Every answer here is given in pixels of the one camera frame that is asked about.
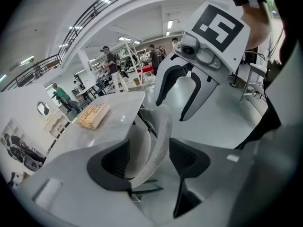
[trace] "person in green shirt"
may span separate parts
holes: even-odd
[[[57,95],[69,106],[74,108],[77,113],[80,113],[81,109],[71,100],[71,97],[61,88],[58,87],[56,83],[53,84],[53,89],[56,90]]]

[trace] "white wall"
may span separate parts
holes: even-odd
[[[54,138],[43,130],[43,116],[37,110],[39,101],[45,102],[53,109],[57,108],[41,84],[33,84],[0,93],[0,132],[4,130],[9,120],[14,118],[24,130],[25,135],[33,141],[34,148],[46,155]],[[11,159],[2,144],[0,146],[0,166],[5,166],[5,180],[9,180],[11,172],[22,174],[23,171],[26,171],[26,168],[21,166],[19,162]]]

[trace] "black cap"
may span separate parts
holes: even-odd
[[[104,49],[109,49],[108,46],[103,46],[102,50],[100,50],[101,52],[104,51]]]

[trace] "green shirt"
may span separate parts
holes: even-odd
[[[71,99],[61,87],[57,87],[57,94],[60,98],[64,98],[65,100]]]

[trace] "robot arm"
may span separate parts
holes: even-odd
[[[205,2],[183,27],[184,36],[158,69],[155,102],[159,106],[179,77],[191,70],[196,88],[181,114],[190,119],[217,85],[235,72],[244,53],[250,28],[239,16]]]

